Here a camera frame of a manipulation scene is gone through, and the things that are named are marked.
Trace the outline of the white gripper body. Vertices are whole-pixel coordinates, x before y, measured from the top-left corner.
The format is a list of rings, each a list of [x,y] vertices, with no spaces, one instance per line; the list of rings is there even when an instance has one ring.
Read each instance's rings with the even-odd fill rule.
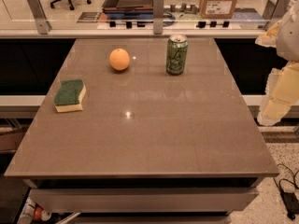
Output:
[[[299,0],[281,19],[277,34],[277,54],[285,60],[299,62]]]

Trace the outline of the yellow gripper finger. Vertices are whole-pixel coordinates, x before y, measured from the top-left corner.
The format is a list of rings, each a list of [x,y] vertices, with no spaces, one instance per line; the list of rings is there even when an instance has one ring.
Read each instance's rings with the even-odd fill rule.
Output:
[[[263,126],[273,126],[280,122],[298,101],[299,63],[287,62],[282,69],[271,70],[257,120]]]
[[[273,24],[265,33],[259,35],[255,39],[255,44],[266,47],[266,48],[275,48],[277,46],[277,35],[278,35],[278,27],[280,26],[281,21],[277,21]]]

